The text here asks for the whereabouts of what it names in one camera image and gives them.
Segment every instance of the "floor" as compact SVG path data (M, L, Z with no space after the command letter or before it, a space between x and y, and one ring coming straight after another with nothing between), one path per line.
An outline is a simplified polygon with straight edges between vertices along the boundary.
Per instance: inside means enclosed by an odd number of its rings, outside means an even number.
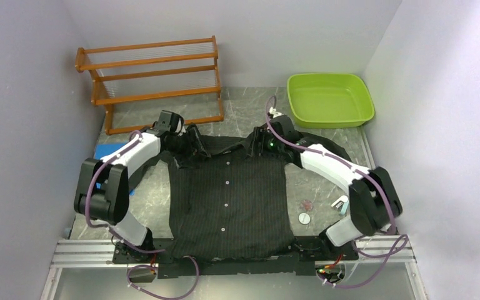
M285 87L224 87L221 97L224 105L223 122L198 125L202 134L213 136L247 136L253 127L264 122L264 108L269 96L277 96L277 110L292 116ZM153 123L162 109L174 111L185 119L214 116L218 114L215 94L185 96L153 101L120 104L114 114L114 128ZM344 129L301 129L309 133L332 139L344 147L356 164L367 166L366 152L359 128ZM107 136L104 131L98 143L120 143L128 140L127 134ZM296 236L318 235L323 229L341 217L331 204L343 191L323 177L286 166L287 204L291 229ZM301 202L310 200L313 209L309 211L311 222L303 225L298 216L303 213ZM168 226L170 190L166 164L159 162L145 175L135 194L130 197L130 210L155 238L171 238ZM76 215L71 239L108 239L105 229L87 228L84 217Z

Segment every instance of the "small round object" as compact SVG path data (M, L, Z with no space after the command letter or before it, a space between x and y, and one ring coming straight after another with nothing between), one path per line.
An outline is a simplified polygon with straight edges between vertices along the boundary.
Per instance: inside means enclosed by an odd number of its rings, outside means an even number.
M299 222L303 225L307 225L310 223L310 215L306 212L303 212L299 215Z

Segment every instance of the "green plastic basin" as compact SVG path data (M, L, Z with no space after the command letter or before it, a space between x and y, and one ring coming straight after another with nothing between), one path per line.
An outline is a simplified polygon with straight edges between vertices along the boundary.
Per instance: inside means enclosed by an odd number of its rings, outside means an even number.
M295 74L287 90L296 124L304 128L356 127L374 116L371 95L353 74Z

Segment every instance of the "purple cable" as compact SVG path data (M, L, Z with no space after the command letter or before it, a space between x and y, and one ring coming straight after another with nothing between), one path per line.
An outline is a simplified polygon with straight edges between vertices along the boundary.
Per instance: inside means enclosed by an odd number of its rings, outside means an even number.
M350 286L342 286L342 285L339 285L339 284L335 284L333 283L332 284L332 287L333 288L339 288L339 289L355 289L355 288L361 288L362 286L370 283L371 281L373 281L374 278L376 278L376 276L378 276L378 274L380 274L380 272L385 268L386 264L388 263L388 260L389 260L389 257L391 257L391 255L389 253L396 253L397 251L394 250L394 248L396 247L396 244L398 244L398 242L404 238L404 243L402 244L402 246L400 247L400 249L402 249L407 243L408 243L408 235L407 234L402 234L400 235L396 241L394 242L394 244L391 246L391 249L389 250L389 252L387 253L388 255L384 258L384 261L382 262L382 264L378 267L378 269L376 270L376 272L374 272L373 275L371 275L371 277L369 277L367 280L359 283L359 284L353 284L353 285L350 285Z
M137 146L137 144L139 144L140 142L139 139L143 137L141 132L138 130L133 131L131 133L131 136L133 136L134 134L137 134L139 138L137 138L133 143L131 143L126 149L123 149L119 153L121 156L126 152L130 151L133 147ZM111 158L109 158L107 161L104 161L104 163L98 168L98 170L96 170L96 172L92 176L91 183L89 184L89 189L87 190L87 194L86 194L86 212L84 215L86 216L87 225L91 228L100 228L100 227L108 226L107 224L91 223L91 196L93 195L93 190L94 190L94 186L96 185L96 180L98 179L98 176L100 176L100 173L102 172L102 170L105 169L108 164L111 164L117 158L118 158L118 155L114 155Z
M192 263L194 263L194 267L196 268L196 280L194 281L194 284L192 285L191 289L186 292L183 296L179 296L179 297L163 297L163 296L159 296L159 295L156 295L154 294L153 292L150 292L150 291L147 291L139 286L137 286L136 284L134 284L133 282L131 282L131 279L129 278L129 275L131 274L131 272L133 270L136 270L136 269L148 269L148 270L155 270L157 271L157 268L156 267L152 267L152 266L148 266L147 264L140 264L140 265L137 265L137 266L134 266L132 267L126 274L126 280L127 280L127 283L128 283L128 286L131 286L132 288L138 290L138 291L141 291L143 292L144 294L147 294L147 295L150 295L152 297L155 297L155 298L158 298L158 299L161 299L161 300L180 300L180 299L183 299L185 298L186 296L190 295L194 289L196 288L196 285L198 284L198 280L199 280L199 267L198 267L198 264L196 263L196 260L192 257L192 256L183 256L184 258L189 258Z

